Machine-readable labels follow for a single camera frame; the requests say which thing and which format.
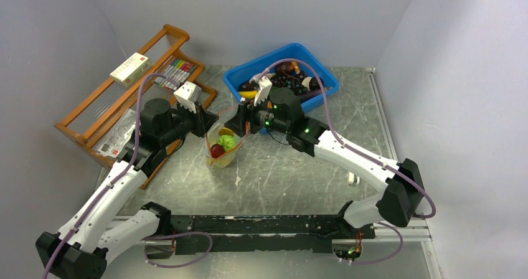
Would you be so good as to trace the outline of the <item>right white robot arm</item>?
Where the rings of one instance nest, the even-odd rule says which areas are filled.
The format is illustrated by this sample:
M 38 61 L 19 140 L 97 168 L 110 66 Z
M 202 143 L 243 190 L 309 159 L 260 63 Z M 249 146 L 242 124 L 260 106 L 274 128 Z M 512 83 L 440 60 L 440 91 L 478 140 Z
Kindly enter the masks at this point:
M 300 101 L 287 88 L 273 90 L 261 103 L 240 102 L 225 125 L 239 136 L 261 129 L 283 133 L 293 149 L 335 163 L 372 186 L 376 195 L 344 206 L 342 217 L 336 221 L 341 237 L 350 238 L 360 227 L 381 221 L 406 227 L 424 197 L 414 161 L 399 163 L 351 143 L 328 123 L 306 116 Z

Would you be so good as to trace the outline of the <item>green bumpy fruit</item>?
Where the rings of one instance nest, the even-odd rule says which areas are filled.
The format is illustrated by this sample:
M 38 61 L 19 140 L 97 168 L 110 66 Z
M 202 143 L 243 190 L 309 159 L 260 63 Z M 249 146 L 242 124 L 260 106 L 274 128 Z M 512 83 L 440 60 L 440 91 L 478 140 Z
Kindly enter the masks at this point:
M 237 145 L 237 142 L 234 136 L 221 135 L 219 136 L 217 140 L 217 144 L 222 145 L 227 152 L 227 151 L 231 151 L 232 149 L 234 149 Z

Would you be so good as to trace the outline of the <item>small red apple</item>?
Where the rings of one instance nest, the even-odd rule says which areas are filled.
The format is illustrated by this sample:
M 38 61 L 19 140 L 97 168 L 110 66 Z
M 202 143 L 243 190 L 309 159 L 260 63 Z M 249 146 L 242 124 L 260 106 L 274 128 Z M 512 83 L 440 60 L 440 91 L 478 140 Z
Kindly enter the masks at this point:
M 221 157 L 225 152 L 226 150 L 220 144 L 213 144 L 210 147 L 210 155 L 214 159 Z

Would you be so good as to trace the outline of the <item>clear zip bag red zipper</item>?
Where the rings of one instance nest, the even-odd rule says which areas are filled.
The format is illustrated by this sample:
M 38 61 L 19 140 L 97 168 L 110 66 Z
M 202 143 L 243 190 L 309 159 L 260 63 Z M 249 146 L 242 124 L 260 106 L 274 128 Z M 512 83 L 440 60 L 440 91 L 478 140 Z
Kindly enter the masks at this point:
M 220 110 L 218 120 L 212 125 L 205 137 L 206 163 L 213 168 L 226 168 L 230 165 L 241 147 L 244 137 L 235 134 L 231 127 L 226 125 L 237 112 L 238 105 Z

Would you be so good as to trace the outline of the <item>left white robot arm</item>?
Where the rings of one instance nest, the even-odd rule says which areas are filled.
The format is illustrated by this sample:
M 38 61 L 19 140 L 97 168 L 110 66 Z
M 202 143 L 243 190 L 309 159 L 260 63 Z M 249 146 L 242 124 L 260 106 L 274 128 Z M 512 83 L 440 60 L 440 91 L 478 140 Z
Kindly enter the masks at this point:
M 139 240 L 173 233 L 171 211 L 153 202 L 110 231 L 106 227 L 167 158 L 171 143 L 189 133 L 203 138 L 218 120 L 198 102 L 179 102 L 175 108 L 162 98 L 138 102 L 135 129 L 108 177 L 65 225 L 37 239 L 43 278 L 100 278 L 111 261 Z

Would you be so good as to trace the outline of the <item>dark grape bunch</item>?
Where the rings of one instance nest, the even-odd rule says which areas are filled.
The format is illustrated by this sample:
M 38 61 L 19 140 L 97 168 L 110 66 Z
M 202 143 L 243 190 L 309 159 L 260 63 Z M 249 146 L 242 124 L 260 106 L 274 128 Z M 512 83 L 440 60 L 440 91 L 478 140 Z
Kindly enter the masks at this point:
M 270 81 L 274 87 L 288 88 L 296 96 L 300 96 L 309 91 L 309 88 L 303 84 L 305 78 L 304 75 L 275 75 Z

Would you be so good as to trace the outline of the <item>yellow banana bunch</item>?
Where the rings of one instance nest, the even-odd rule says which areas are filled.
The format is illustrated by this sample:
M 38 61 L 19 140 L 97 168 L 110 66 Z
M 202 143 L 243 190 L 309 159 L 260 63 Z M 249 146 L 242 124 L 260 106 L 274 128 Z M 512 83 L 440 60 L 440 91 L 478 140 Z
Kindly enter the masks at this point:
M 212 158 L 210 155 L 210 147 L 213 144 L 217 144 L 217 140 L 219 136 L 221 135 L 231 135 L 234 136 L 238 145 L 239 138 L 234 134 L 234 132 L 223 125 L 217 125 L 207 135 L 207 150 L 209 151 L 208 157 L 207 157 L 207 164 L 212 167 L 216 168 L 224 168 L 227 167 L 234 159 L 236 152 L 237 152 L 237 145 L 234 149 L 231 151 L 225 152 L 221 157 L 219 158 Z

